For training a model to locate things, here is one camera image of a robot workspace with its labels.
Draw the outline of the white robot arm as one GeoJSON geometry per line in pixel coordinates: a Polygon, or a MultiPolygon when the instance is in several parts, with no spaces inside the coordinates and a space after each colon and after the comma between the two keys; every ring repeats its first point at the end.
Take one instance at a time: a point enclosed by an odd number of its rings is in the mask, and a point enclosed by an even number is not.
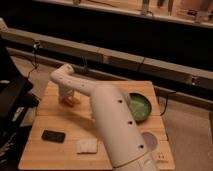
{"type": "Polygon", "coordinates": [[[73,73],[72,66],[64,64],[51,73],[50,79],[59,86],[61,96],[74,90],[90,97],[113,171],[159,171],[130,112],[129,93],[110,83],[76,78],[73,73]]]}

